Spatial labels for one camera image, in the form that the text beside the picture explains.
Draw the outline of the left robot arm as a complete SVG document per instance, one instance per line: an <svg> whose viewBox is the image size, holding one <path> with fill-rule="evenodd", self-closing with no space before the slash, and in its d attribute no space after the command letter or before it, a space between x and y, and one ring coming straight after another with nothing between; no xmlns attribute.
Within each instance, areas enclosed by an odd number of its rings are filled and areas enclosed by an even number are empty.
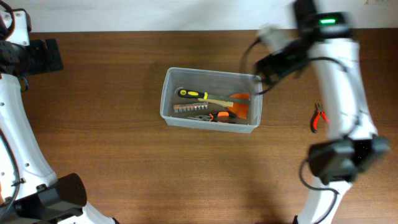
<svg viewBox="0 0 398 224"><path fill-rule="evenodd" d="M61 69L55 39L1 41L1 223L117 223L89 203L78 174L57 177L27 119L20 82Z"/></svg>

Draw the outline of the orange black needle-nose pliers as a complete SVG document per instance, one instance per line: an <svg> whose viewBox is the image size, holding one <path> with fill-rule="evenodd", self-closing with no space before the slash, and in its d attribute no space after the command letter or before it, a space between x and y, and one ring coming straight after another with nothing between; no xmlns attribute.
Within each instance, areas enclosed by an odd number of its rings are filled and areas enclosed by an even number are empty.
<svg viewBox="0 0 398 224"><path fill-rule="evenodd" d="M234 124L238 117L229 111L220 111L216 113L201 114L195 116L188 116L187 119L196 121L216 122L216 123L231 123Z"/></svg>

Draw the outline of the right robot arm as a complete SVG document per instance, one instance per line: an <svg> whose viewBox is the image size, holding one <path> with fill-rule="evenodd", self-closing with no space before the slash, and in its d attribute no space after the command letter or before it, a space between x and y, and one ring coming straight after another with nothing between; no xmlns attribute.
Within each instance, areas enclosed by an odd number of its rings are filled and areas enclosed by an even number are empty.
<svg viewBox="0 0 398 224"><path fill-rule="evenodd" d="M328 116L328 140L309 147L300 167L309 167L313 182L295 223L331 223L345 193L390 150L369 112L359 66L359 43L343 12L320 13L312 0L293 2L298 38L272 28L259 39L271 53L258 61L255 74L273 88L291 73L313 64Z"/></svg>

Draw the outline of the orange socket bit holder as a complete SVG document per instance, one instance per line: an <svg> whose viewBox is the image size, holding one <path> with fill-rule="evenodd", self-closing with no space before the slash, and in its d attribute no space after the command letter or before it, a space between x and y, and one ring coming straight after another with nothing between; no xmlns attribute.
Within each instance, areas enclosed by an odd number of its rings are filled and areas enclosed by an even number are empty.
<svg viewBox="0 0 398 224"><path fill-rule="evenodd" d="M207 102L173 105L174 113L183 113L183 112L207 110L207 109L208 109Z"/></svg>

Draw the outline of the clear plastic container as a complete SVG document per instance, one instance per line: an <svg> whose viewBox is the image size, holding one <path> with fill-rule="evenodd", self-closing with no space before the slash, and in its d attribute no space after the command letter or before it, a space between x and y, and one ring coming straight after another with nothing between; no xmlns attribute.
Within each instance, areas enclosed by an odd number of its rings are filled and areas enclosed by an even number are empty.
<svg viewBox="0 0 398 224"><path fill-rule="evenodd" d="M160 115L170 126L251 133L261 123L261 91L254 75L172 67Z"/></svg>

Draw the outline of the small red-handled pliers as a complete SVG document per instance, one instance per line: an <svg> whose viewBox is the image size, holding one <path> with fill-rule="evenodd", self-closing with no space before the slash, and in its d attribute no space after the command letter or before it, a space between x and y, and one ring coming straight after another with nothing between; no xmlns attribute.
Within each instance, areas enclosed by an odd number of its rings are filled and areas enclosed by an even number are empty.
<svg viewBox="0 0 398 224"><path fill-rule="evenodd" d="M326 122L326 124L330 123L328 116L325 114L325 111L323 110L322 104L315 103L315 111L310 120L310 129L312 133L318 132L318 121L320 118L322 118Z"/></svg>

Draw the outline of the orange scraper wooden handle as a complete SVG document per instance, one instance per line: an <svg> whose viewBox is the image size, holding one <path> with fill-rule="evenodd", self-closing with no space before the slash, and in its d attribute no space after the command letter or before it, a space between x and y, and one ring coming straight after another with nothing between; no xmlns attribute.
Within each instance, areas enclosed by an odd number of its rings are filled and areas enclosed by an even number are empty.
<svg viewBox="0 0 398 224"><path fill-rule="evenodd" d="M230 112L234 113L238 118L247 119L248 118L248 108L249 104L242 104L242 103L233 103L228 101L220 101L220 100L204 100L198 99L200 102L208 102L213 103L224 108L227 108Z"/></svg>

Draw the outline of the file with yellow-black handle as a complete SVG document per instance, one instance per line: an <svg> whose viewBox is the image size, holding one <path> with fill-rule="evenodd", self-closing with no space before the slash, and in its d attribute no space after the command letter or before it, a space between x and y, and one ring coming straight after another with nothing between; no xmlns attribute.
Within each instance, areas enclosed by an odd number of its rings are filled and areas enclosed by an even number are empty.
<svg viewBox="0 0 398 224"><path fill-rule="evenodd" d="M177 91L177 95L182 98L193 98L193 99L204 99L204 100L220 100L220 101L228 101L233 103L242 103L249 104L250 102L250 94L237 94L230 96L221 96L221 95L211 95L208 92L199 92L187 89L180 89Z"/></svg>

